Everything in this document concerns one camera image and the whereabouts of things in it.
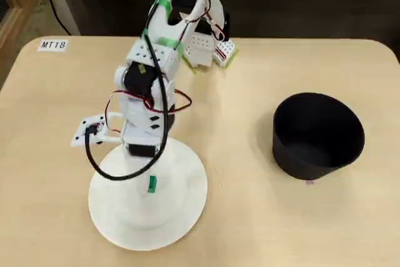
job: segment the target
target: black cord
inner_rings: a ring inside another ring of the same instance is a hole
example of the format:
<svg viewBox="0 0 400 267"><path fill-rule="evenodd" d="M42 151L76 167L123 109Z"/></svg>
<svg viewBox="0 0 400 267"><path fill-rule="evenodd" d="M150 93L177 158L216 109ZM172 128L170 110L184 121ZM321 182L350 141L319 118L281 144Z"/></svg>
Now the black cord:
<svg viewBox="0 0 400 267"><path fill-rule="evenodd" d="M145 27L145 32L143 34L144 39L146 40L146 44L149 48L150 51L150 55L151 58L153 60L154 63L154 68L156 69L156 76L157 79L160 83L160 89L161 89L161 99L162 99L162 116L164 118L163 120L163 136L161 138L161 144L160 144L160 148L158 150L158 152L156 153L156 155L153 157L153 159L150 160L150 162L148 162L147 165L145 165L144 167L142 167L141 169L137 170L136 172L133 172L131 174L127 174L127 175L122 175L122 176L113 176L110 175L108 173L105 173L103 170L100 169L99 165L96 163L96 161L94 160L91 150L90 150L90 134L97 134L97 127L98 124L92 124L90 125L88 128L86 128L85 130L85 150L86 150L86 155L87 158L89 159L89 162L91 163L91 165L93 166L93 168L104 178L109 179L111 181L125 181L127 179L132 179L135 178L136 176L139 176L141 174L143 174L144 172L146 172L147 170L149 170L151 168L152 165L154 165L158 159L161 157L161 155L163 154L165 147L167 145L167 139L168 139L168 99L167 99L167 92L166 92L166 88L164 85L164 80L163 80L163 72L161 71L160 65L158 64L157 61L157 57L156 57L156 53L154 51L153 46L151 45L151 41L150 38L147 34L147 28L149 25L149 20L151 19L151 17L154 15L154 12L156 11L158 7L158 3L155 3L153 8L151 9L150 13L149 13L149 17L146 21L146 27Z"/></svg>
<svg viewBox="0 0 400 267"><path fill-rule="evenodd" d="M72 36L71 33L68 31L68 29L65 27L65 25L61 22L60 18L58 18L58 14L57 14L56 8L54 7L53 0L50 0L50 5L51 5L52 12L54 13L54 17L56 17L60 26L65 30L65 32L68 34L68 36Z"/></svg>
<svg viewBox="0 0 400 267"><path fill-rule="evenodd" d="M150 10L149 16L147 17L146 24L144 25L145 29L149 28L149 22L150 22L151 18L154 16L154 13L156 12L157 7L158 7L158 2L155 2Z"/></svg>

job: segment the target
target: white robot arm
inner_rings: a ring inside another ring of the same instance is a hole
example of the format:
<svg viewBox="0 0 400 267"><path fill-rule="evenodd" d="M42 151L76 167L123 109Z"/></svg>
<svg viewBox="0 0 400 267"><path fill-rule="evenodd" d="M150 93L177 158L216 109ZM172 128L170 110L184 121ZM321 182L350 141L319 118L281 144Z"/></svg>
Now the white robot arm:
<svg viewBox="0 0 400 267"><path fill-rule="evenodd" d="M213 38L213 34L217 33L219 36L218 31L222 31L224 27L224 11L219 0L187 1L188 8L185 8L184 2L185 0L157 0L153 5L157 7L149 18L148 28L145 29L164 74L169 111L173 111L175 105L174 77L182 55L185 55L193 66L198 64L210 66L219 43ZM178 13L184 16L175 25L168 24L168 17L173 9L172 4L177 4L174 9L179 10ZM189 9L190 13L182 12L185 9ZM196 32L202 16L210 23L211 34ZM194 43L199 44L199 47L193 46ZM153 108L162 111L161 88L159 81L155 79L154 63L143 38L135 42L126 62L127 66L120 67L116 71L115 83L118 88L152 99ZM141 99L125 94L121 95L120 103L127 121L121 133L124 142L133 145L157 145L164 131L162 114L148 109ZM174 116L170 115L169 127L173 122Z"/></svg>
<svg viewBox="0 0 400 267"><path fill-rule="evenodd" d="M235 46L227 20L220 0L156 0L153 4L142 37L114 77L125 119L121 139L130 156L157 160L161 155L174 122L174 77L182 56L193 68L211 66L213 60L223 67L232 58ZM105 129L92 128L90 143L101 141ZM90 151L88 156L94 166Z"/></svg>

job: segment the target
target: table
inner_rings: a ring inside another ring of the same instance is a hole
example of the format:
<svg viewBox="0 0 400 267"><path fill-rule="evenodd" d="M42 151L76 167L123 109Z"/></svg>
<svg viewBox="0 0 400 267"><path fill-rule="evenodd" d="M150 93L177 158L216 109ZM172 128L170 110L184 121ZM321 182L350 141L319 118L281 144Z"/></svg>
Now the table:
<svg viewBox="0 0 400 267"><path fill-rule="evenodd" d="M226 70L194 74L182 62L177 88L194 103L171 136L202 159L209 194L188 235L140 253L96 231L93 170L69 147L80 120L103 110L135 38L68 39L63 53L37 52L40 39L26 45L0 93L3 266L398 266L400 68L389 48L235 39L240 52ZM283 173L271 154L274 110L305 91L340 99L366 134L355 163L313 183ZM95 158L112 147L93 147Z"/></svg>

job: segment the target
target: black bowl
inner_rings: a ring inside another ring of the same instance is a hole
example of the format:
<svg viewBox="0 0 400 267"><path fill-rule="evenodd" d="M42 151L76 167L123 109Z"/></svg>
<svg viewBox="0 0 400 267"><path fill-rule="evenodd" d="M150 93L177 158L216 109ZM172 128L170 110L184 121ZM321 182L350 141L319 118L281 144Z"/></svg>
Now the black bowl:
<svg viewBox="0 0 400 267"><path fill-rule="evenodd" d="M272 152L282 170L298 179L318 179L351 164L364 140L357 116L330 96L295 94L274 114Z"/></svg>

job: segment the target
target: white sticker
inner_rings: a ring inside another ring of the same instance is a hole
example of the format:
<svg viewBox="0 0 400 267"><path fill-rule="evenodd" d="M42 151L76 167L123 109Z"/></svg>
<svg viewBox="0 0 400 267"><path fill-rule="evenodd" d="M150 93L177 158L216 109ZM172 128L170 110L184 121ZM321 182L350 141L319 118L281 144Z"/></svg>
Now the white sticker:
<svg viewBox="0 0 400 267"><path fill-rule="evenodd" d="M64 52L67 49L68 40L58 40L58 39L43 39L40 42L37 51L55 51Z"/></svg>

